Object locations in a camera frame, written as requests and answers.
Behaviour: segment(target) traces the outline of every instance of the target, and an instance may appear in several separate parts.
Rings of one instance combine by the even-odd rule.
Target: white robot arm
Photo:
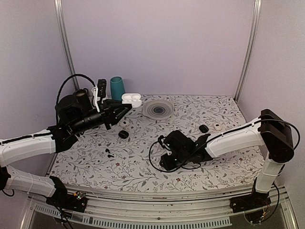
[[[252,193],[231,199],[230,206],[234,212],[270,204],[270,188],[285,163],[294,156],[290,126],[268,109],[242,126],[216,135],[205,134],[195,142],[178,130],[167,137],[160,136],[158,142],[168,150],[160,160],[167,172],[175,171],[188,162],[199,164],[235,150],[266,145],[268,155],[254,181]]]
[[[36,176],[14,169],[9,164],[36,155],[66,151],[78,141],[77,137],[84,131],[102,124],[108,130],[131,110],[131,104],[102,100],[105,97],[106,80],[99,80],[94,88],[98,91],[94,97],[99,97],[95,107],[92,106],[86,90],[78,90],[56,104],[55,110],[60,120],[55,126],[31,135],[0,140],[0,190],[16,189],[40,194],[47,197],[48,204],[56,207],[80,212],[85,210],[87,200],[83,197],[84,193],[69,195],[57,177]]]

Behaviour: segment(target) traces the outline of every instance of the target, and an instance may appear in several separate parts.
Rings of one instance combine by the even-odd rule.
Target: lavender wall
[[[0,139],[7,139],[55,124],[56,94],[69,72],[53,0],[2,0],[0,9]],[[44,155],[13,166],[45,175],[49,163]],[[0,192],[1,229],[18,228],[26,196]]]
[[[280,176],[300,228],[305,224],[304,12],[304,1],[263,2],[250,68],[239,102],[247,120],[258,116],[262,109],[270,108],[301,132],[303,140],[295,157]]]
[[[63,1],[77,72],[127,92],[233,95],[253,0]]]

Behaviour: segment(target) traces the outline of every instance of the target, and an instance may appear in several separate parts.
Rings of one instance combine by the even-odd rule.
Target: floral tablecloth
[[[148,161],[148,151],[158,136],[181,130],[195,140],[202,135],[199,131],[202,124],[209,127],[209,133],[217,133],[214,123],[219,123],[224,131],[244,124],[245,120],[229,96],[142,97],[143,104],[154,99],[174,102],[174,114],[155,121],[142,115],[143,105],[132,109],[125,116],[130,122],[124,128],[129,133],[127,139],[118,137],[123,129],[119,125],[109,131],[104,126],[89,130],[72,149],[57,155],[51,175],[70,185],[137,192],[210,190],[253,183],[264,161],[258,147],[227,153],[202,163],[199,169],[179,169],[173,173],[155,170]],[[155,146],[153,161],[158,161],[162,154],[164,150]]]

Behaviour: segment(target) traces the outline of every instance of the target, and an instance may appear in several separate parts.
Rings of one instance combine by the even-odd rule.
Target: teal cup
[[[115,76],[110,79],[111,99],[122,100],[122,95],[125,94],[123,79]]]

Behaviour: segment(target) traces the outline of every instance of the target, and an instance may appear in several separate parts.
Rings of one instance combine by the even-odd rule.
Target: wire
[[[44,196],[44,197],[45,197],[48,201],[50,201],[50,202],[53,204],[53,206],[60,212],[60,214],[61,214],[61,224],[62,224],[66,229],[68,229],[68,228],[66,227],[66,225],[65,225],[65,222],[63,222],[63,218],[65,218],[65,220],[66,220],[67,224],[69,225],[70,229],[74,229],[74,227],[72,226],[72,224],[70,223],[70,221],[69,221],[68,218],[66,217],[66,212],[63,211],[62,208],[56,206],[57,204],[56,204],[52,199],[50,199],[49,197],[46,197],[46,196]]]
[[[280,203],[280,190],[278,189],[278,187],[276,186],[275,183],[273,183],[273,185],[274,185],[274,187],[275,187],[276,190],[277,190],[277,203],[276,203],[276,206],[275,206],[273,212],[272,212],[268,217],[266,217],[266,218],[264,217],[260,222],[258,222],[258,223],[252,223],[252,224],[261,224],[261,223],[265,222],[266,220],[270,219],[270,217],[271,217],[271,216],[275,213],[275,211],[277,210],[277,207],[278,207],[278,205],[279,205],[279,203]]]
[[[57,94],[57,98],[56,98],[56,105],[58,104],[59,102],[59,97],[61,95],[61,91],[64,87],[64,85],[68,82],[69,79],[73,78],[73,77],[76,77],[76,76],[79,76],[79,77],[82,77],[82,78],[85,78],[87,79],[88,81],[90,81],[92,83],[92,85],[95,87],[95,84],[94,84],[94,81],[92,79],[90,79],[88,76],[86,75],[83,75],[83,74],[74,74],[74,75],[71,75],[69,76],[61,85],[61,87],[59,88],[59,91],[58,91],[58,94]],[[58,114],[56,113],[56,124],[58,125]]]
[[[279,122],[279,123],[285,123],[285,124],[291,126],[291,127],[296,131],[297,136],[298,136],[298,140],[297,140],[296,145],[294,146],[294,150],[298,147],[298,145],[300,144],[301,135],[300,135],[299,130],[298,130],[293,124],[291,124],[291,123],[289,123],[289,122],[286,122],[286,121],[283,121],[283,120],[277,120],[277,119],[261,119],[261,120],[258,120],[258,121],[256,121],[256,122],[254,122],[254,124],[261,123],[261,122],[265,122],[265,121],[266,121],[266,122],[267,122],[267,121],[277,121],[277,122]],[[184,164],[185,164],[185,163],[186,163],[186,162],[187,162],[187,161],[188,161],[188,160],[189,160],[198,150],[200,150],[201,148],[205,147],[209,142],[211,142],[211,141],[213,141],[213,140],[215,140],[215,139],[217,139],[217,138],[219,138],[219,137],[221,137],[221,136],[223,136],[223,135],[226,135],[226,134],[229,134],[229,133],[238,131],[238,130],[245,129],[245,128],[248,128],[248,127],[250,127],[250,126],[252,126],[252,124],[248,124],[248,125],[245,125],[245,126],[242,126],[242,127],[236,128],[236,129],[233,129],[233,130],[226,131],[226,132],[224,132],[224,133],[221,134],[221,135],[217,135],[217,136],[211,138],[210,140],[206,141],[204,144],[202,144],[201,146],[199,146],[197,149],[195,149],[195,150],[190,154],[190,156],[189,156],[181,165],[179,165],[177,168],[175,168],[175,169],[173,169],[173,170],[170,170],[170,171],[158,169],[158,168],[157,168],[156,166],[154,166],[154,164],[152,163],[152,159],[151,159],[151,150],[152,150],[153,145],[155,145],[156,143],[158,143],[158,142],[154,142],[154,143],[151,145],[150,149],[149,149],[149,153],[148,153],[149,162],[151,163],[151,165],[152,165],[152,167],[153,167],[154,169],[156,169],[156,170],[158,170],[158,171],[160,171],[160,172],[164,172],[164,173],[172,173],[172,172],[175,172],[175,171],[177,171],[179,168],[182,168],[183,165],[184,165]]]
[[[201,168],[201,164],[198,163],[198,165],[199,165],[199,166],[197,166],[197,167],[192,167],[192,168],[186,168],[186,167],[181,166],[181,168],[186,169],[186,170],[193,170],[193,169]]]
[[[15,195],[15,191],[12,190],[12,194],[7,194],[4,190],[2,190],[2,192],[4,193],[4,195],[8,196],[8,197],[13,197]]]
[[[261,123],[261,122],[269,122],[269,121],[277,121],[277,122],[279,122],[279,123],[285,123],[285,124],[291,126],[291,127],[296,131],[297,137],[298,137],[298,140],[297,140],[297,142],[296,142],[296,145],[294,146],[294,150],[299,146],[300,140],[301,140],[300,131],[299,131],[293,124],[291,124],[291,123],[289,123],[289,122],[286,122],[286,121],[284,121],[284,120],[277,120],[277,119],[261,119],[261,120],[258,120],[258,121],[256,121],[256,122],[254,122],[254,124]]]

